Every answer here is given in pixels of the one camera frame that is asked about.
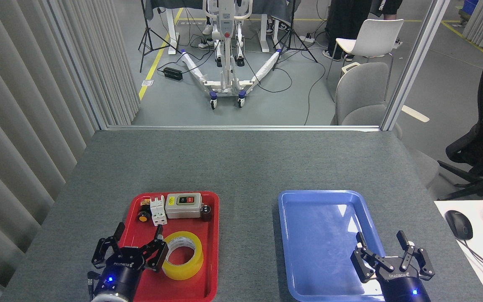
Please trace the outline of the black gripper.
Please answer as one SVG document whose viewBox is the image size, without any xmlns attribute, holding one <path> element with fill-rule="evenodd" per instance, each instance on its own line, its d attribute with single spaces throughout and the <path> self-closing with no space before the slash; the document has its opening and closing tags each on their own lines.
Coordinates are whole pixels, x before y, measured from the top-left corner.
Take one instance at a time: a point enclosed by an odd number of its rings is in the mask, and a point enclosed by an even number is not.
<svg viewBox="0 0 483 302">
<path fill-rule="evenodd" d="M 402 258 L 383 258 L 366 246 L 362 232 L 356 234 L 357 246 L 351 262 L 361 283 L 367 283 L 376 272 L 386 302 L 430 302 L 421 281 L 429 281 L 435 271 L 426 249 L 410 243 L 404 231 L 397 232 L 397 240 L 405 252 Z M 415 258 L 418 269 L 410 265 Z"/>
<path fill-rule="evenodd" d="M 140 248 L 120 248 L 118 242 L 126 226 L 119 222 L 112 236 L 99 239 L 92 256 L 92 264 L 100 269 L 105 264 L 107 249 L 114 254 L 106 260 L 106 266 L 94 289 L 94 299 L 133 299 L 141 275 L 145 269 L 158 273 L 169 252 L 164 241 L 163 225 L 158 225 L 153 240 Z"/>
</svg>

